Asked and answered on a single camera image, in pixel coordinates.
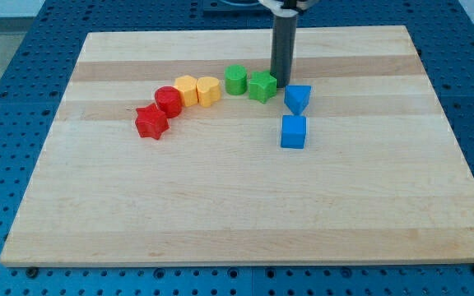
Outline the white rod mount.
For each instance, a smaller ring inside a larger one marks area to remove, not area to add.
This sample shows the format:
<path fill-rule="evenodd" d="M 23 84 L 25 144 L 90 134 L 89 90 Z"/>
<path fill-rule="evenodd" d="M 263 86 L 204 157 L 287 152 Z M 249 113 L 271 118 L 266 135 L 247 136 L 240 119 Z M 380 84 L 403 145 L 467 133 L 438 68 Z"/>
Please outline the white rod mount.
<path fill-rule="evenodd" d="M 258 0 L 274 16 L 295 16 L 309 10 L 318 0 Z"/>

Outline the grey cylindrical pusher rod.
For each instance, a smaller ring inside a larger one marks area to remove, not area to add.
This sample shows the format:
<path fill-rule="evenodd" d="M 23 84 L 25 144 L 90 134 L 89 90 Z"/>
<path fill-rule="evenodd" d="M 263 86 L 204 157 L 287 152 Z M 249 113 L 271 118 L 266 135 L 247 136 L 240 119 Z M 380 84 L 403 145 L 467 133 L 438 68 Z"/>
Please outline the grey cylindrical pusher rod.
<path fill-rule="evenodd" d="M 277 88 L 290 82 L 296 26 L 297 15 L 273 18 L 270 73 L 276 78 Z"/>

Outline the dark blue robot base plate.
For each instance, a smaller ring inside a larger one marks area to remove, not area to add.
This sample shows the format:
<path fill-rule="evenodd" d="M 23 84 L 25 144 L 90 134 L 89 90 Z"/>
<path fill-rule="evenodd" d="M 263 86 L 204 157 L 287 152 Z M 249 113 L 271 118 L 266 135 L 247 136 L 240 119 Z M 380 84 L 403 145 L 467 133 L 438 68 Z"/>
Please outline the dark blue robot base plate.
<path fill-rule="evenodd" d="M 204 16 L 270 16 L 258 0 L 202 0 Z"/>

